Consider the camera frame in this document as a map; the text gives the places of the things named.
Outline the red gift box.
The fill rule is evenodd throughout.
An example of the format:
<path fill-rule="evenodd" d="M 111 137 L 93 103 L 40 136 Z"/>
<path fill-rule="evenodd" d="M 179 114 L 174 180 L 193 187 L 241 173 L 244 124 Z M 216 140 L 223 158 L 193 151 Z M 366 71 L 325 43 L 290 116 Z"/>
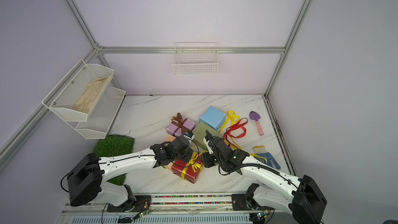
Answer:
<path fill-rule="evenodd" d="M 194 152 L 188 162 L 184 162 L 182 160 L 173 162 L 171 166 L 172 172 L 181 177 L 183 180 L 189 181 L 193 184 L 196 183 L 199 175 L 204 169 L 204 166 L 201 162 L 202 154 L 202 152 Z"/>

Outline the yellow ribbon of blue box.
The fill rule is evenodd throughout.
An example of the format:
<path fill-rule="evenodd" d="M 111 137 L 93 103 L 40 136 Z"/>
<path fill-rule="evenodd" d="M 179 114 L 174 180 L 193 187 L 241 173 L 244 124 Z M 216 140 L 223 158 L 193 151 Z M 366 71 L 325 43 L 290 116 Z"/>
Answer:
<path fill-rule="evenodd" d="M 232 110 L 227 112 L 227 117 L 224 124 L 220 128 L 220 133 L 222 134 L 222 139 L 226 144 L 232 146 L 232 149 L 243 150 L 242 147 L 235 142 L 237 139 L 242 139 L 247 134 L 246 124 L 248 123 L 247 118 L 240 118 L 236 113 Z M 253 147 L 253 152 L 249 153 L 254 158 L 258 159 L 259 161 L 270 165 L 269 159 L 266 158 L 266 150 L 264 146 L 255 146 Z"/>

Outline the light blue gift box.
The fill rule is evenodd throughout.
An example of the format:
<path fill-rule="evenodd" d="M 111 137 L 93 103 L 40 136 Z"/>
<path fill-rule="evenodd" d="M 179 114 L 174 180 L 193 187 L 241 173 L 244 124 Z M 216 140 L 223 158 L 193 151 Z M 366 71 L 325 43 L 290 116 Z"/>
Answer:
<path fill-rule="evenodd" d="M 223 126 L 227 115 L 218 110 L 217 108 L 210 106 L 200 117 L 200 122 L 206 123 L 213 129 L 220 131 Z"/>

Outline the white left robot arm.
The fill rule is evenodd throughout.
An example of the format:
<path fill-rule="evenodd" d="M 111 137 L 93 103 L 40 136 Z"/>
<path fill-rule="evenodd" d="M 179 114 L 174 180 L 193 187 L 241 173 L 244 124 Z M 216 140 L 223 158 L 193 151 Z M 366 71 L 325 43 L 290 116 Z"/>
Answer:
<path fill-rule="evenodd" d="M 65 175 L 72 207 L 88 203 L 107 203 L 111 212 L 129 212 L 143 208 L 149 200 L 137 199 L 129 185 L 118 186 L 109 180 L 138 170 L 166 166 L 177 160 L 188 162 L 194 134 L 186 134 L 171 142 L 152 145 L 150 148 L 122 156 L 98 157 L 90 153 Z"/>

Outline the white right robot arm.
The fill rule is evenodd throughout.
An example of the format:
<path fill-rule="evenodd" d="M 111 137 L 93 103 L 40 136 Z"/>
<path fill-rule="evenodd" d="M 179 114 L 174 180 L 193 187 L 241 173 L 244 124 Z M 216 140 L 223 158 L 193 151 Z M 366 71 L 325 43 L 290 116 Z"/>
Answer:
<path fill-rule="evenodd" d="M 271 207 L 291 214 L 299 224 L 322 223 L 327 200 L 313 178 L 282 173 L 243 150 L 232 149 L 209 131 L 203 140 L 208 148 L 201 158 L 205 167 L 217 166 L 223 176 L 238 173 L 257 181 L 248 188 L 244 206 Z"/>

